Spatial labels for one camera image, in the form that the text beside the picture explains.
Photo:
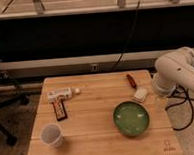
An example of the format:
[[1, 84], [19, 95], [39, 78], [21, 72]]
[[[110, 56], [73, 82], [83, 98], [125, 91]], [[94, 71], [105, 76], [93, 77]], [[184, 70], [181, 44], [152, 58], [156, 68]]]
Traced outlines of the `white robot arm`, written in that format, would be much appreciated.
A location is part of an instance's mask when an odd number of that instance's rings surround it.
[[170, 96], [179, 84], [194, 92], [194, 49], [182, 47], [155, 61], [152, 90], [160, 97]]

